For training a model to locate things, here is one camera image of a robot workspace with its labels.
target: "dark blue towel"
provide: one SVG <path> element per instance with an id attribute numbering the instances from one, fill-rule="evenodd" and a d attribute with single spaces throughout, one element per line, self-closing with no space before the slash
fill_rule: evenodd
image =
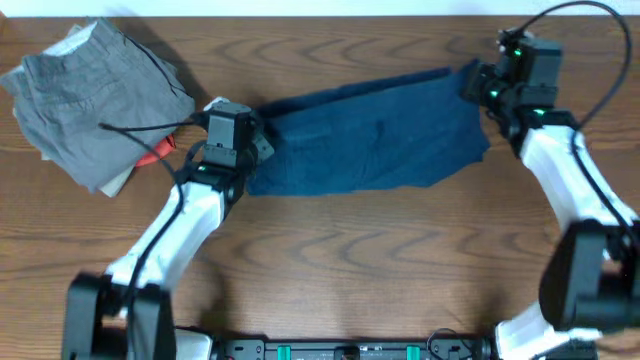
<path id="1" fill-rule="evenodd" d="M 478 106 L 459 97 L 471 65 L 347 85 L 258 110 L 276 152 L 252 195 L 324 195 L 430 186 L 482 160 Z"/>

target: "gray fabric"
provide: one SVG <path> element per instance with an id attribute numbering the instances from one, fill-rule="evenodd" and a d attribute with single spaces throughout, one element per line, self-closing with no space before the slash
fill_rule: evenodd
<path id="1" fill-rule="evenodd" d="M 24 72 L 0 78 L 15 97 L 22 132 L 91 192 L 145 154 L 98 123 L 152 126 L 181 121 L 195 110 L 176 69 L 105 19 L 71 54 L 25 56 L 22 66 Z M 173 130 L 136 136 L 155 145 Z"/>

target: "wooden tabletop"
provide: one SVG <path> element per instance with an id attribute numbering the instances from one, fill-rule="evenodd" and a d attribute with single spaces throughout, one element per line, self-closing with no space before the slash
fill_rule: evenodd
<path id="1" fill-rule="evenodd" d="M 198 106 L 221 95 L 250 106 L 342 84 L 497 57 L 498 29 L 518 17 L 116 19 L 179 67 Z M 62 39 L 83 19 L 9 19 L 0 67 Z M 630 19 L 637 29 L 640 18 Z M 604 18 L 543 20 L 565 44 L 558 104 L 580 117 L 608 89 L 622 39 Z M 640 69 L 587 131 L 617 194 L 640 209 Z M 125 254 L 164 205 L 161 166 L 136 170 L 115 198 L 91 195 L 20 133 L 0 91 L 0 357 L 59 356 L 65 295 L 80 270 Z M 316 198 L 244 196 L 173 296 L 178 325 L 271 338 L 424 337 L 480 331 L 536 299 L 560 234 L 540 186 L 484 120 L 492 148 L 427 188 Z M 184 151 L 204 133 L 177 135 Z M 638 332 L 601 342 L 633 358 Z"/>

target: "white panel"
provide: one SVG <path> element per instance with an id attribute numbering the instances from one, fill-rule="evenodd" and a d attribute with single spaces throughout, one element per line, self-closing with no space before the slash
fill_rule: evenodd
<path id="1" fill-rule="evenodd" d="M 562 0 L 0 0 L 7 17 L 32 16 L 402 16 L 531 15 Z M 622 14 L 640 14 L 640 0 L 603 0 Z M 602 14 L 580 6 L 558 14 Z"/>

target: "folded cloth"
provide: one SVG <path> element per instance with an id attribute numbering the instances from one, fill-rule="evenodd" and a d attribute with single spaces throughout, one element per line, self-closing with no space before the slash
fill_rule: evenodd
<path id="1" fill-rule="evenodd" d="M 252 195 L 323 195 L 430 186 L 482 160 L 478 106 L 459 97 L 471 65 L 349 85 L 258 109 L 275 155 Z"/>
<path id="2" fill-rule="evenodd" d="M 195 103 L 176 79 L 175 68 L 107 20 L 98 19 L 72 37 L 84 38 L 68 54 L 25 56 L 23 71 L 11 71 L 0 84 L 15 97 L 27 140 L 94 192 L 146 152 L 98 123 L 142 127 L 177 122 L 195 110 Z M 136 136 L 155 145 L 173 130 Z"/>

